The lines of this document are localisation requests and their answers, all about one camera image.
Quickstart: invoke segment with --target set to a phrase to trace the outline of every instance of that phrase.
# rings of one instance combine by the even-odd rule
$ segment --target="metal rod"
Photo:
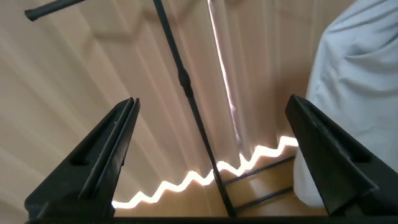
[[[290,191],[293,191],[293,186],[290,186],[290,187],[287,187],[287,188],[285,188],[285,189],[283,189],[283,190],[280,190],[280,191],[271,193],[271,194],[266,195],[266,196],[264,196],[264,197],[261,197],[261,198],[259,198],[259,199],[255,199],[255,200],[253,200],[253,201],[251,201],[251,202],[249,202],[249,203],[246,203],[246,204],[244,204],[244,205],[235,207],[235,211],[236,211],[236,212],[240,212],[240,211],[242,211],[242,210],[244,210],[244,209],[247,209],[247,208],[249,208],[249,207],[251,207],[251,206],[253,206],[253,205],[257,205],[257,204],[259,204],[259,203],[261,203],[261,202],[263,202],[263,201],[265,201],[265,200],[271,199],[271,198],[276,197],[276,196],[280,196],[280,195],[282,195],[282,194],[284,194],[284,193],[287,193],[287,192],[290,192]]]
[[[217,183],[218,190],[220,191],[221,198],[223,199],[225,209],[230,217],[235,217],[236,212],[232,205],[231,199],[229,198],[228,193],[225,189],[225,186],[223,185],[223,180],[221,179],[220,172],[217,169],[216,160],[214,158],[213,152],[211,151],[210,143],[208,141],[205,127],[203,125],[203,121],[202,121],[200,113],[199,113],[198,105],[197,105],[197,103],[195,101],[195,97],[193,95],[189,74],[183,67],[183,63],[182,63],[180,54],[178,53],[177,44],[174,41],[173,32],[170,28],[170,24],[167,19],[166,12],[164,10],[162,1],[154,0],[154,4],[155,4],[157,14],[159,16],[160,22],[162,23],[162,27],[163,27],[164,33],[166,35],[167,42],[169,43],[170,50],[172,51],[175,65],[177,66],[178,79],[180,80],[180,84],[184,89],[185,96],[187,96],[187,98],[188,98],[193,116],[195,117],[195,121],[197,123],[198,129],[200,132],[200,136],[203,140],[203,143],[205,144],[207,154],[210,158],[211,166],[213,168],[214,177],[215,177],[215,180]]]
[[[260,168],[260,169],[257,169],[257,170],[254,170],[254,171],[251,171],[251,172],[248,172],[248,173],[245,173],[245,174],[243,174],[243,175],[240,175],[239,177],[235,177],[235,178],[233,178],[233,179],[231,179],[231,180],[228,180],[228,181],[224,182],[224,185],[227,186],[227,185],[232,184],[232,183],[235,183],[236,181],[239,181],[239,180],[241,180],[241,179],[243,179],[243,178],[246,178],[246,177],[249,177],[249,176],[251,176],[251,175],[260,173],[260,172],[262,172],[262,171],[264,171],[264,170],[267,170],[267,169],[271,169],[271,168],[273,168],[273,167],[275,167],[275,166],[277,166],[277,165],[284,164],[284,163],[286,163],[286,162],[288,162],[288,161],[292,161],[292,160],[294,159],[294,157],[295,157],[295,156],[290,156],[290,157],[288,157],[288,158],[286,158],[286,159],[282,159],[281,161],[275,162],[275,163],[273,163],[273,164],[271,164],[271,165],[262,167],[262,168]]]
[[[25,16],[30,21],[35,21],[42,16],[46,16],[50,13],[65,9],[66,7],[72,6],[82,1],[84,0],[56,0],[54,2],[39,6],[35,9],[25,10]]]

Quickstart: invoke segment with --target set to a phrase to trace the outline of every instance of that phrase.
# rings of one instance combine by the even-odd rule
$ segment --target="horizontal metal bar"
[[[261,203],[261,202],[263,202],[265,200],[271,199],[271,198],[276,197],[276,196],[280,196],[280,195],[282,195],[284,193],[287,193],[287,192],[290,192],[290,191],[293,191],[293,186],[290,186],[290,187],[287,187],[287,188],[285,188],[283,190],[271,193],[271,194],[266,195],[264,197],[261,197],[259,199],[255,199],[255,200],[253,200],[253,201],[251,201],[249,203],[246,203],[244,205],[235,207],[235,211],[236,211],[236,213],[241,212],[242,210],[247,209],[247,208],[249,208],[249,207],[251,207],[253,205],[257,205],[258,203]]]
[[[260,169],[258,169],[258,170],[254,170],[254,171],[245,173],[245,174],[243,174],[243,175],[240,175],[239,177],[235,177],[235,178],[233,178],[233,179],[231,179],[231,180],[227,180],[226,182],[224,182],[224,186],[227,186],[227,185],[232,184],[232,183],[234,183],[234,182],[236,182],[236,181],[238,181],[238,180],[241,180],[241,179],[243,179],[243,178],[246,178],[246,177],[249,177],[249,176],[251,176],[251,175],[257,174],[257,173],[262,172],[262,171],[264,171],[264,170],[273,168],[273,167],[275,167],[275,166],[277,166],[277,165],[281,165],[281,164],[283,164],[283,163],[285,163],[285,162],[292,161],[292,160],[294,159],[294,157],[295,157],[295,156],[290,156],[290,157],[288,157],[288,158],[286,158],[286,159],[282,159],[281,161],[275,162],[275,163],[273,163],[273,164],[271,164],[271,165],[262,167],[262,168],[260,168]]]

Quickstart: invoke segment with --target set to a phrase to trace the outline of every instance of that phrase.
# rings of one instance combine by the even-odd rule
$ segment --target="curtain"
[[[115,200],[211,169],[152,1],[87,0],[35,22],[0,2],[0,201],[24,199],[119,101],[141,111]],[[217,161],[291,136],[320,35],[350,1],[163,1]]]

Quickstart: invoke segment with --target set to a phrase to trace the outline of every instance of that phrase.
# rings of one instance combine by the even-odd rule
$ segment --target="beige curtain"
[[[0,2],[0,202],[25,213],[31,191],[129,96],[142,106],[115,200],[151,196],[190,170],[205,177],[210,163],[153,2],[87,0],[24,17],[46,2]],[[304,95],[320,35],[349,3],[210,1],[211,16],[208,1],[163,1],[218,161],[239,167],[239,153],[250,159],[290,134],[287,98]]]

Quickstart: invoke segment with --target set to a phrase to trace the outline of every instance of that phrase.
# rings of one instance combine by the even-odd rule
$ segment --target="white sheet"
[[[307,99],[398,171],[398,1],[357,1],[323,33]],[[294,191],[322,207],[299,151]]]

